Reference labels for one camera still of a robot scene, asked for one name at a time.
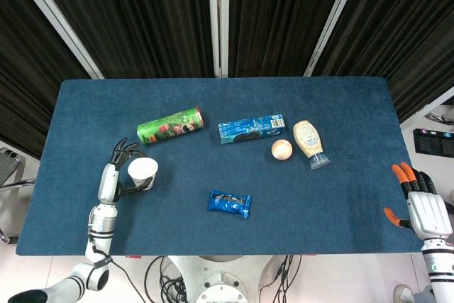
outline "white paper cup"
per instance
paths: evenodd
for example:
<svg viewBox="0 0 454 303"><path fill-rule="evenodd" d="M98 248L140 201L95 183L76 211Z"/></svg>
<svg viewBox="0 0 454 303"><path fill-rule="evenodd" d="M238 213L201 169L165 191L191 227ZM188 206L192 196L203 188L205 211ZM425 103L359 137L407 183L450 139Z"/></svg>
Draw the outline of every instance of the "white paper cup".
<svg viewBox="0 0 454 303"><path fill-rule="evenodd" d="M150 189L155 182L155 175L157 172L157 162L152 158L137 158L129 164L128 174L133 179L136 186L152 178L150 185L144 189Z"/></svg>

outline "egg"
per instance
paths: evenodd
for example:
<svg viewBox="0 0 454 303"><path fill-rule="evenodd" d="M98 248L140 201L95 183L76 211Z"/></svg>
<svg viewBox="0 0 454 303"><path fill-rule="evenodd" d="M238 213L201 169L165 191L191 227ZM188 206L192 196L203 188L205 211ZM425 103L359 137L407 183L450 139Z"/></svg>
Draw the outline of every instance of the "egg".
<svg viewBox="0 0 454 303"><path fill-rule="evenodd" d="M292 144L287 140L277 140L271 146L272 156L278 160L286 160L292 155Z"/></svg>

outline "black curtain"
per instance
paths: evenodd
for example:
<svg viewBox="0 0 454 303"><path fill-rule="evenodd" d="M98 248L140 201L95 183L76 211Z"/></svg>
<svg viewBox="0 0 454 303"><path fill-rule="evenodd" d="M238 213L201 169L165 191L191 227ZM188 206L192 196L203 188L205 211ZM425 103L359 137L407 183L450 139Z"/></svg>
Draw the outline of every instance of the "black curtain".
<svg viewBox="0 0 454 303"><path fill-rule="evenodd" d="M209 0L55 0L106 78L213 77Z"/></svg>
<svg viewBox="0 0 454 303"><path fill-rule="evenodd" d="M88 78L33 0L0 0L0 140L39 158L62 81Z"/></svg>
<svg viewBox="0 0 454 303"><path fill-rule="evenodd" d="M349 0L314 75L385 77L404 121L454 86L454 0Z"/></svg>
<svg viewBox="0 0 454 303"><path fill-rule="evenodd" d="M230 0L228 76L302 76L335 0Z"/></svg>

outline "green snack can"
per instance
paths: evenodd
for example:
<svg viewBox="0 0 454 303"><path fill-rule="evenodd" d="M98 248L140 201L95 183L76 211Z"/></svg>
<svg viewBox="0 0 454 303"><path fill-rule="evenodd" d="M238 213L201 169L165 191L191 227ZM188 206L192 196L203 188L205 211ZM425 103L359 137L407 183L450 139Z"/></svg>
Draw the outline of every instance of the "green snack can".
<svg viewBox="0 0 454 303"><path fill-rule="evenodd" d="M195 107L162 117L161 119L139 124L137 126L137 135L140 141L146 145L147 143L167 140L203 127L204 120L201 117L199 107Z"/></svg>

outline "robotic hand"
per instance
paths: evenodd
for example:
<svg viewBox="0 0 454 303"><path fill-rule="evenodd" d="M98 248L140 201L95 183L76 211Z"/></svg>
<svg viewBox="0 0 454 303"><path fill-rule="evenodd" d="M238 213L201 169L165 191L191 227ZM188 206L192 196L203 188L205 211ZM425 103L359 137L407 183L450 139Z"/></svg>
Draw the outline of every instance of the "robotic hand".
<svg viewBox="0 0 454 303"><path fill-rule="evenodd" d="M410 220L398 219L390 208L387 218L396 226L413 229L424 241L421 249L437 303L454 301L454 246L446 238L453 233L448 211L454 206L437 195L431 178L410 168L405 162L393 165L409 208Z"/></svg>
<svg viewBox="0 0 454 303"><path fill-rule="evenodd" d="M125 143L126 138L118 142L113 150L111 160L104 168L99 185L98 198L101 203L94 207L89 215L85 255L92 264L79 263L61 282L45 289L16 294L9 299L8 303L70 303L81 299L85 290L99 291L104 288L109 279L108 264L112 261L109 252L117 216L115 203L121 196L146 190L153 180L151 177L140 186L122 188L118 181L121 166L131 156L139 158L147 156L139 150L135 150L138 143L123 147Z"/></svg>

